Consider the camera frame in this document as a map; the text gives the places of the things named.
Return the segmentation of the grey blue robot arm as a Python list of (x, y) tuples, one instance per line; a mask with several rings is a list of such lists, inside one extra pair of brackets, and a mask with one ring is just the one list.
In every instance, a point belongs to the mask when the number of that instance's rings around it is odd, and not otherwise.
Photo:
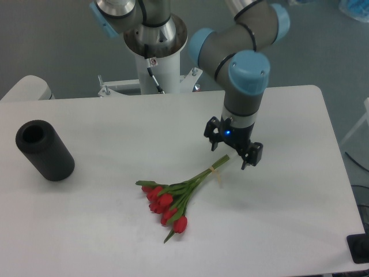
[(216, 148), (223, 142), (244, 166), (261, 160), (263, 145), (250, 136), (268, 86), (270, 63), (261, 50), (283, 38), (290, 19), (279, 4), (227, 1), (233, 26), (216, 32), (202, 28), (187, 34), (170, 1), (92, 1), (95, 19), (110, 37), (121, 36), (134, 54), (143, 95), (191, 91), (180, 79), (180, 52), (187, 48), (195, 67), (225, 92), (221, 118), (211, 118), (204, 135)]

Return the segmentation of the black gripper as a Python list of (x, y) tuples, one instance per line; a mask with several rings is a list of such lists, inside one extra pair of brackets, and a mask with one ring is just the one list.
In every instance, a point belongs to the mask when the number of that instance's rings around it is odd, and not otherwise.
[(253, 127), (254, 125), (246, 128), (233, 128), (226, 125), (220, 126), (220, 121), (216, 117), (211, 117), (206, 123), (204, 136), (209, 139), (212, 145), (211, 151), (217, 148), (221, 139), (235, 149), (243, 160), (241, 169), (244, 170), (247, 166), (255, 167), (262, 157), (263, 144), (259, 142), (252, 143), (250, 140)]

